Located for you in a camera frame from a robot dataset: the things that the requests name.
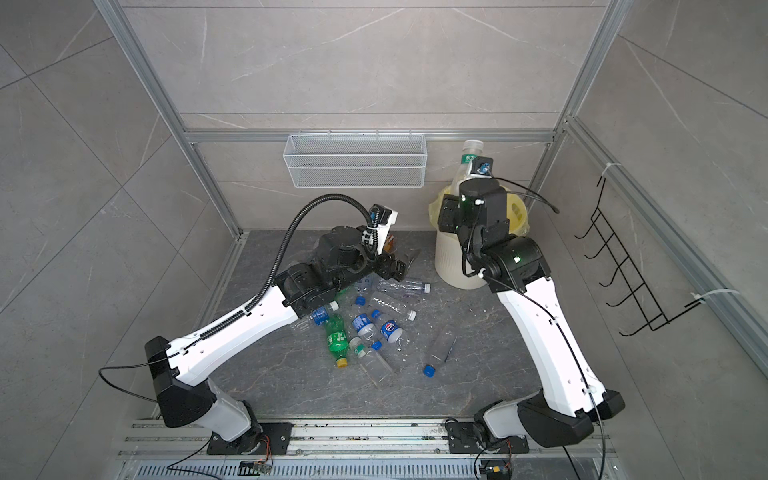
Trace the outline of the clear bottle blue cap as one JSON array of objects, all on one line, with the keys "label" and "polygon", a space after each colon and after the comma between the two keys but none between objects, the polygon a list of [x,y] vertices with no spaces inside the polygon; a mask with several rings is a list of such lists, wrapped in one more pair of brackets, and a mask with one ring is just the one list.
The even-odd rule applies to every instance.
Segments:
[{"label": "clear bottle blue cap", "polygon": [[425,357],[422,373],[426,377],[433,378],[437,371],[443,368],[443,365],[449,359],[457,339],[458,334],[453,327],[446,327],[440,331],[428,349]]},{"label": "clear bottle blue cap", "polygon": [[478,156],[483,155],[484,142],[476,139],[466,140],[462,147],[461,162],[450,185],[450,194],[459,194],[459,185],[470,177],[472,162]]}]

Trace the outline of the Pocari blue label bottle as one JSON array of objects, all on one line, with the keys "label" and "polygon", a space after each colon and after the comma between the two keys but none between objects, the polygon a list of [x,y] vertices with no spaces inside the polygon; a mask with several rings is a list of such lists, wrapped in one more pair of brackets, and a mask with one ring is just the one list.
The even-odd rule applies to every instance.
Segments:
[{"label": "Pocari blue label bottle", "polygon": [[312,325],[322,325],[324,322],[328,321],[332,314],[338,309],[338,303],[336,301],[331,301],[329,304],[299,318],[290,325],[290,328],[294,333],[307,331]]}]

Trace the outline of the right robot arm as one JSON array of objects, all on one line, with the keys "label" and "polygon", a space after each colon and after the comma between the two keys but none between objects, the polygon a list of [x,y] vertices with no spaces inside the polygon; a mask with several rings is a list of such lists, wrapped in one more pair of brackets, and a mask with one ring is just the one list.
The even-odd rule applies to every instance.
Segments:
[{"label": "right robot arm", "polygon": [[475,429],[488,448],[527,436],[546,448],[576,445],[625,407],[597,378],[559,305],[551,269],[538,244],[509,230],[507,191],[494,178],[461,182],[444,197],[440,231],[456,235],[462,272],[479,276],[514,320],[540,378],[538,392],[480,410]]}]

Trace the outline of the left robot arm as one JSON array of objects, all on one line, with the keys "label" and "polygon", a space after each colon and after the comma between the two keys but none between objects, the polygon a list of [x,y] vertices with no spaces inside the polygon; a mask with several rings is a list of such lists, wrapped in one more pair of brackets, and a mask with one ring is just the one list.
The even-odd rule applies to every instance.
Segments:
[{"label": "left robot arm", "polygon": [[198,425],[225,442],[260,434],[250,406],[218,388],[211,374],[271,332],[330,303],[359,279],[376,274],[401,281],[409,266],[392,253],[366,252],[361,230],[335,227],[320,237],[306,261],[269,280],[263,294],[193,333],[148,341],[145,352],[165,426]]}]

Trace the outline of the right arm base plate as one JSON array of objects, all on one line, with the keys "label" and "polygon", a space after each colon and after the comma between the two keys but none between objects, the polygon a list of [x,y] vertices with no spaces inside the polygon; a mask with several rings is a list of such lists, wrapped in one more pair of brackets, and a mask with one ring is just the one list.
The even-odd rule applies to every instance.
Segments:
[{"label": "right arm base plate", "polygon": [[494,437],[483,425],[475,421],[459,421],[448,418],[443,426],[446,430],[449,451],[452,454],[488,452],[525,454],[530,451],[527,437],[511,436],[506,439]]}]

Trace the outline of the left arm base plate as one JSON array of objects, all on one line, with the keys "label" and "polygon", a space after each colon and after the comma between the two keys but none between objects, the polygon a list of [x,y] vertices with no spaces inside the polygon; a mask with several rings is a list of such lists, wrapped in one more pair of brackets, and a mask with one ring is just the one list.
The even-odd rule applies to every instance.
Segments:
[{"label": "left arm base plate", "polygon": [[271,455],[285,455],[291,439],[293,424],[289,422],[267,422],[259,425],[260,430],[250,430],[237,440],[227,442],[213,433],[206,448],[207,455],[262,455],[267,450]]}]

